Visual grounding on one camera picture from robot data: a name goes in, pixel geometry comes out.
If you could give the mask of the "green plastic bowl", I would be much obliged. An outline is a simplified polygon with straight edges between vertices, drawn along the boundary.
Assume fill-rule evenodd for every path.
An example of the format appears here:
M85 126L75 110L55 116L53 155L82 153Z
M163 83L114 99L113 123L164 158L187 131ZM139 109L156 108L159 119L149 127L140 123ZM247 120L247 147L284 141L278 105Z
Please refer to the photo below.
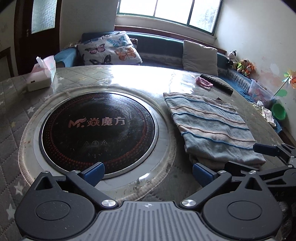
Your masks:
M274 103L271 107L271 112L278 121L283 121L286 118L285 108L280 103Z

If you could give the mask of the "quilted grey table cover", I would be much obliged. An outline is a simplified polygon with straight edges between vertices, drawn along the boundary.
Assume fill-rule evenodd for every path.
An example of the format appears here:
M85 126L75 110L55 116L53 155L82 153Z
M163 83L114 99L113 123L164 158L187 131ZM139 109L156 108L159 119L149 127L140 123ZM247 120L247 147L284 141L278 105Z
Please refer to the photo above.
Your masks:
M255 144L282 144L240 94L205 90L195 74L147 66L59 68L52 85L29 92L24 76L1 82L1 240L295 240L295 185L267 185L258 175L232 177L200 209L180 202L202 189L164 93L231 104ZM118 202L96 209L44 159L39 133L60 102L88 92L119 92L154 114L159 135L147 159L95 186Z

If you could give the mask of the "black round induction cooktop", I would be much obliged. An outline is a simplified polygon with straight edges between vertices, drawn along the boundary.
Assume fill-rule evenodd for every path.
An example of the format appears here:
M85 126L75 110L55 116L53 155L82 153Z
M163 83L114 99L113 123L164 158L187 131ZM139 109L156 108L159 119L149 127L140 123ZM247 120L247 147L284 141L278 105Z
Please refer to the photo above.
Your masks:
M137 98L88 92L69 97L49 112L39 147L46 162L62 174L101 162L108 179L142 164L158 135L154 114Z

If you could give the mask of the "clear plastic storage box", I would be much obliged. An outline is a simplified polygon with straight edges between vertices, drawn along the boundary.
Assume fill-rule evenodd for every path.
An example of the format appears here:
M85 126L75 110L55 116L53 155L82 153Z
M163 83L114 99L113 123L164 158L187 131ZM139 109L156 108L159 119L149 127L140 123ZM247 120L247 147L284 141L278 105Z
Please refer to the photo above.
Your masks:
M271 108L274 104L275 99L273 94L264 87L261 86L260 82L252 79L250 88L248 90L248 95L255 101L261 101L265 108Z

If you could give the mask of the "colourful pinwheel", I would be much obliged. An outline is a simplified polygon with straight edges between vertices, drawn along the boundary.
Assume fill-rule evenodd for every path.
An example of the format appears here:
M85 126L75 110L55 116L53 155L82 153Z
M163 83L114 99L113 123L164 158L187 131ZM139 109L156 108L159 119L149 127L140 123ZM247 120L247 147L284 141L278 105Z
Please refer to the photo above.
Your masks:
M274 96L277 97L285 97L288 95L288 88L291 87L295 89L295 71L289 69L284 73L284 80L282 81L282 85L275 92Z

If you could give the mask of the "black remote control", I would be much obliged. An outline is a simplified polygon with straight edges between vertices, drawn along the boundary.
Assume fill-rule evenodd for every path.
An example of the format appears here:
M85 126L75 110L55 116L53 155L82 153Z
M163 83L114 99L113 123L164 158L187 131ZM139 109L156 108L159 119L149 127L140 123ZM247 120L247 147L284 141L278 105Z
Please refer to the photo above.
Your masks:
M211 77L209 75L206 74L201 74L200 75L201 78L207 80L208 82L210 82L211 84L213 84L214 87L224 91L225 93L227 93L228 95L232 95L233 94L233 89L231 87L229 87L228 85L220 82L219 80L216 80L214 77Z

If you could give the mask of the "plush toys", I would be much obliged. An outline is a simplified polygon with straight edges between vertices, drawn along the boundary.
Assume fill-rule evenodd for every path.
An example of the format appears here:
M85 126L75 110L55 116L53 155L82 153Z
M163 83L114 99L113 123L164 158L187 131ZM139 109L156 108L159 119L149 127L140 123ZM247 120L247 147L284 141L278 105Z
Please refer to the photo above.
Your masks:
M245 77L250 77L250 74L254 71L255 66L248 59L241 59L240 61L237 60L236 50L230 51L227 58L229 60L230 67Z

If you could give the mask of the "pink tissue box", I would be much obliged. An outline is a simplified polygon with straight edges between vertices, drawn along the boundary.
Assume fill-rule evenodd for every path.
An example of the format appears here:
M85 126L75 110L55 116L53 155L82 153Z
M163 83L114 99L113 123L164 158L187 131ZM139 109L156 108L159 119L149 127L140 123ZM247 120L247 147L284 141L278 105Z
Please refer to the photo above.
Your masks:
M56 73L56 62L53 55L45 59L37 57L36 60L37 64L24 77L29 92L50 87Z

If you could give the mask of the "beige plain cushion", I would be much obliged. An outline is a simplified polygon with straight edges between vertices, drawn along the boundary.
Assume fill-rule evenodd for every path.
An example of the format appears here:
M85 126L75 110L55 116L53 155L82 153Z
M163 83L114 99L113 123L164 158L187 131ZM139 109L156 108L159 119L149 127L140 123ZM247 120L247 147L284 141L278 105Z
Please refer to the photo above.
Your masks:
M217 49L184 40L182 64L184 70L218 76Z

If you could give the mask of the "butterfly print pillow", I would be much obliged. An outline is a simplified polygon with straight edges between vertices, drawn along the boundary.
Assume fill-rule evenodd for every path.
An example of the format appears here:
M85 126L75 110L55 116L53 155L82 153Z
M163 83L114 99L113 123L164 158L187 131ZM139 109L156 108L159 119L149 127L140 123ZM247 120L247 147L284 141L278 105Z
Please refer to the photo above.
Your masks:
M77 49L85 65L140 65L142 59L126 32L87 40Z

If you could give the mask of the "blue sofa bench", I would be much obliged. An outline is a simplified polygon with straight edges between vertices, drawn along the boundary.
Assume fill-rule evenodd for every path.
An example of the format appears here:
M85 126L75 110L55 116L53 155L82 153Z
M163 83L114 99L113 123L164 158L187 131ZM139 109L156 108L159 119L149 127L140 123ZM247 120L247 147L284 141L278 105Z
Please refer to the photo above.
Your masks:
M237 61L236 51L225 55L214 47L189 40L121 31L83 33L78 42L65 47L54 59L58 67L119 64L115 51L125 52L129 48L133 49L135 59L123 54L128 64L183 69L220 77L253 103L277 133L281 132L279 121L285 118L285 109L276 103L273 94L249 78L254 64L248 59Z

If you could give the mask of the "dark wooden door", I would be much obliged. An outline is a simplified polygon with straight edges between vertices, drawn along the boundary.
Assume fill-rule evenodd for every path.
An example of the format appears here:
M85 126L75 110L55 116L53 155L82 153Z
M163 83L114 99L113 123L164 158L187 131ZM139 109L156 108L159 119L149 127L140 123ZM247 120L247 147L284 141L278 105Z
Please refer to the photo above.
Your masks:
M62 1L16 1L14 46L19 75L27 74L42 59L60 51Z

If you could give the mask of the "window with green frame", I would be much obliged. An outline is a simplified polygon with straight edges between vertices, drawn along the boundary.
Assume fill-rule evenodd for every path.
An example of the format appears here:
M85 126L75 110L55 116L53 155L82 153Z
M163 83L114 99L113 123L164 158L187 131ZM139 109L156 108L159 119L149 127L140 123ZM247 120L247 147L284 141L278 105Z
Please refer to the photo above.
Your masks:
M164 20L213 34L222 1L119 1L117 14Z

